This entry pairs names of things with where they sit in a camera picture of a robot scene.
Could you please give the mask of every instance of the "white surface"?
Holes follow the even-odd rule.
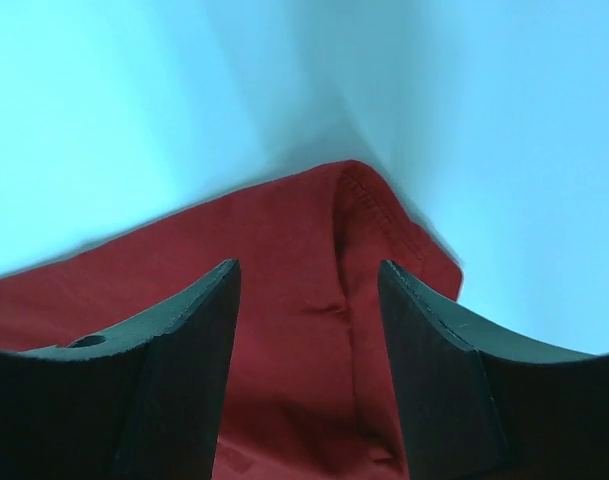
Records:
[[[609,2],[89,5],[0,1],[0,275],[357,157],[464,305],[609,351]]]

